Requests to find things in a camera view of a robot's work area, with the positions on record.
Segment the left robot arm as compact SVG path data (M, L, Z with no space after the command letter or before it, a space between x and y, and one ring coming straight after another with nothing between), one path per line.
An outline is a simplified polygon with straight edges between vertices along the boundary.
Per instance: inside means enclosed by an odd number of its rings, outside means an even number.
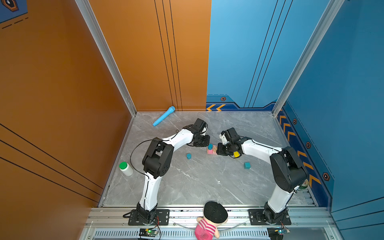
M210 144L207 129L208 124L202 119L197 119L195 123L183 127L170 137L151 140L142 160L145 183L142 197L135 210L139 221L151 224L155 220L160 183L171 166L174 151L185 145L207 147Z

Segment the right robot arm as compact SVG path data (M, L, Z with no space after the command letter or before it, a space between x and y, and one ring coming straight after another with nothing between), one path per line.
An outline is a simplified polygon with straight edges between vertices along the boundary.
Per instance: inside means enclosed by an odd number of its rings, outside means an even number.
M234 128L221 132L217 154L239 158L253 156L271 165L276 183L271 198L266 202L262 221L266 224L281 224L289 218L288 202L309 177L303 161L294 148L273 147L252 138L240 136Z

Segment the dark pink wood block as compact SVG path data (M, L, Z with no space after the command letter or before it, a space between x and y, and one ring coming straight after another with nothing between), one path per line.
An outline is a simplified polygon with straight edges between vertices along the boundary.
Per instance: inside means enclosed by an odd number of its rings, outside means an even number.
M218 149L218 146L217 145L213 145L213 149L212 150L209 150L207 148L207 154L209 154L209 155L216 155L217 154L217 149Z

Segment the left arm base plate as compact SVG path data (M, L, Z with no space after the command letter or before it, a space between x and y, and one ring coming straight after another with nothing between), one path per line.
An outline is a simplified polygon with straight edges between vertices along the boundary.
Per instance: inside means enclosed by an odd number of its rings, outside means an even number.
M169 224L170 210L159 209L152 211L133 210L130 214L129 226L167 226Z

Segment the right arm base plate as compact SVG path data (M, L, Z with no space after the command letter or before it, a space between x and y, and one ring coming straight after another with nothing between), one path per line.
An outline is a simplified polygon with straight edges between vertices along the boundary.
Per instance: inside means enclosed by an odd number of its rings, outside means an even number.
M249 218L252 226L258 225L285 225L292 224L288 208L281 213L275 213L270 209L249 209Z

